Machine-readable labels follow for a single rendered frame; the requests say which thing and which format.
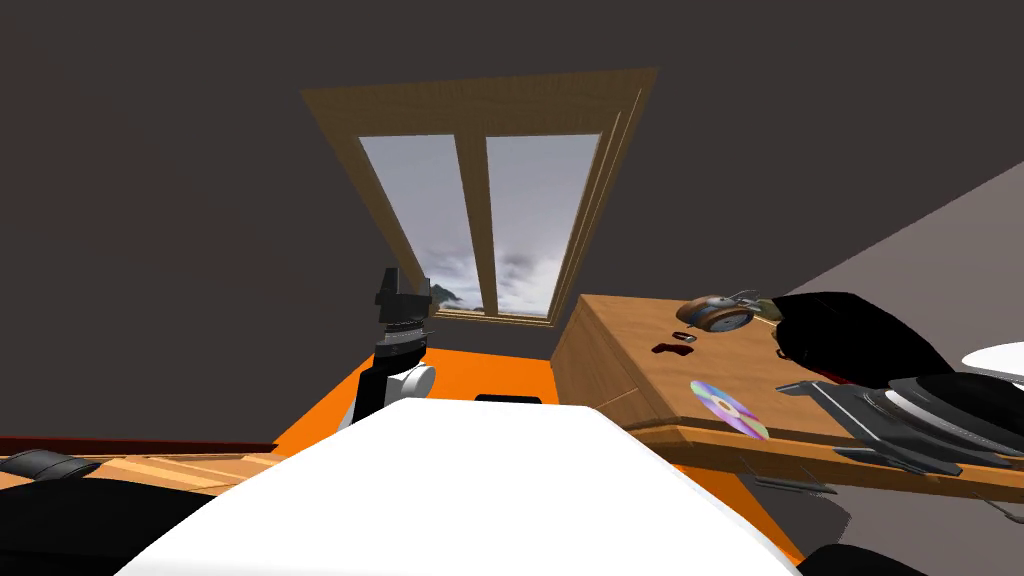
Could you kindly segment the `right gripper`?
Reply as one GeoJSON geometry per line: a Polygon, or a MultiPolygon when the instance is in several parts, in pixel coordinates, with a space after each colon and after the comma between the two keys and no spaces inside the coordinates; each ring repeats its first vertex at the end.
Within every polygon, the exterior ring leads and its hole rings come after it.
{"type": "Polygon", "coordinates": [[[916,475],[958,477],[962,453],[952,444],[935,438],[882,409],[869,393],[857,386],[824,381],[799,381],[776,387],[788,396],[813,399],[861,446],[836,447],[835,452],[857,462],[916,475]]]}

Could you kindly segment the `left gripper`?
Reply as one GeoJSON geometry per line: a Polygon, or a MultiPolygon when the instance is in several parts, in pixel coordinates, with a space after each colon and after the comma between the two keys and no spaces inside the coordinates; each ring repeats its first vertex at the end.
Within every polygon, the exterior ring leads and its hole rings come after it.
{"type": "Polygon", "coordinates": [[[384,273],[384,292],[375,296],[379,306],[378,322],[385,325],[421,323],[430,314],[432,297],[422,294],[404,294],[400,290],[400,270],[387,268],[384,273]]]}

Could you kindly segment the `black rounded object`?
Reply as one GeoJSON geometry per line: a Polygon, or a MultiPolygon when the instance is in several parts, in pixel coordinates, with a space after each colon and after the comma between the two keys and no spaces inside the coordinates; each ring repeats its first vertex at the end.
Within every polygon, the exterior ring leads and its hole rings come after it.
{"type": "Polygon", "coordinates": [[[955,371],[914,329],[856,294],[809,292],[760,303],[776,323],[782,357],[839,384],[884,389],[955,371]]]}

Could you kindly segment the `shiny compact disc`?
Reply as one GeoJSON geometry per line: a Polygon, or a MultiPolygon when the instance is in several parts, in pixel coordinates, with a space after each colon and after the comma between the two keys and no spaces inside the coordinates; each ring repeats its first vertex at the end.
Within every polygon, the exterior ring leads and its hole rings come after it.
{"type": "Polygon", "coordinates": [[[763,423],[726,392],[698,380],[690,382],[690,389],[711,413],[736,431],[759,440],[770,438],[763,423]]]}

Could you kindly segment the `brown round alarm clock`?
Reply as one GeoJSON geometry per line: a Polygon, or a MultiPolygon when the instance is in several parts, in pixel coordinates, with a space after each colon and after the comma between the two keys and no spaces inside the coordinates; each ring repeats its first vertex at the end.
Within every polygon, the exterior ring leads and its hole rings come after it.
{"type": "Polygon", "coordinates": [[[680,306],[675,316],[689,328],[709,333],[729,332],[750,324],[761,312],[759,296],[756,290],[743,290],[728,297],[702,296],[680,306]]]}

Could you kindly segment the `wooden framed window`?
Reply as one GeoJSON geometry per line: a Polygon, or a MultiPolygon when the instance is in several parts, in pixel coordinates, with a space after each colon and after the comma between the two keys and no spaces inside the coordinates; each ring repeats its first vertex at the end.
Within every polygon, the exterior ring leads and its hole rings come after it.
{"type": "Polygon", "coordinates": [[[482,311],[444,310],[441,318],[552,327],[573,286],[607,196],[655,85],[654,67],[306,89],[302,98],[344,167],[399,269],[416,289],[428,281],[360,137],[451,134],[468,207],[481,282],[482,311]],[[503,313],[498,306],[485,140],[594,133],[596,161],[560,264],[548,313],[503,313]]]}

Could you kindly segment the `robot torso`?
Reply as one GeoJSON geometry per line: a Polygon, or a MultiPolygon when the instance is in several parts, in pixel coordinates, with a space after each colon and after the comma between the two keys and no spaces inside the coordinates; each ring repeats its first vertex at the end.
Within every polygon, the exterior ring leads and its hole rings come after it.
{"type": "Polygon", "coordinates": [[[117,576],[800,576],[599,412],[404,399],[257,474],[117,576]]]}

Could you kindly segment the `wooden desk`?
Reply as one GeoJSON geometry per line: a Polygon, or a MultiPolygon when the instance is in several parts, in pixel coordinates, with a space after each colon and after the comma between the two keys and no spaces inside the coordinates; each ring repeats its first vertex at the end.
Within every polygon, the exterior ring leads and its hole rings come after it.
{"type": "Polygon", "coordinates": [[[733,332],[698,332],[694,352],[654,354],[684,324],[672,300],[583,295],[551,367],[560,402],[592,407],[672,464],[800,482],[1023,502],[1012,495],[1019,474],[997,477],[969,467],[957,480],[919,479],[849,461],[834,450],[852,437],[812,400],[776,387],[807,376],[780,359],[767,322],[733,332]],[[720,388],[767,428],[768,440],[736,431],[693,395],[698,380],[720,388]]]}

